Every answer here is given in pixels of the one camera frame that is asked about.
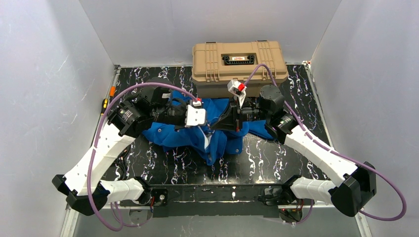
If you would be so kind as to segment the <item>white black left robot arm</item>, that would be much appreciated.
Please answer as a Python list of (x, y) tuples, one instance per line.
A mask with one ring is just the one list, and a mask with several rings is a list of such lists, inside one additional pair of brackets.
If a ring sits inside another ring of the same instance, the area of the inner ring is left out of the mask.
[(174, 125), (176, 129), (205, 124), (201, 99), (191, 93), (187, 93), (188, 101), (174, 99), (174, 91), (180, 88), (168, 82), (145, 82), (124, 90), (108, 105), (92, 146), (70, 171), (52, 179), (73, 210), (90, 216), (109, 203), (123, 200), (141, 205), (153, 203), (153, 189), (142, 178), (105, 181), (102, 177), (154, 122)]

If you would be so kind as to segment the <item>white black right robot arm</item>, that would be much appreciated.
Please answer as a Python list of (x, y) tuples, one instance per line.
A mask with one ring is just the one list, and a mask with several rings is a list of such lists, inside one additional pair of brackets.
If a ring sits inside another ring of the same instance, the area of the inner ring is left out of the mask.
[(264, 121), (264, 129), (284, 144), (320, 168), (328, 180), (294, 176), (272, 195), (270, 202), (291, 202), (311, 199), (332, 204), (342, 214), (353, 217), (376, 194), (376, 175), (368, 162), (361, 165), (336, 155), (336, 151), (317, 140), (308, 128), (298, 123), (296, 116), (286, 110), (286, 101), (279, 88), (265, 85), (253, 102), (246, 98), (243, 83), (229, 85), (233, 95), (213, 130), (240, 131), (244, 122)]

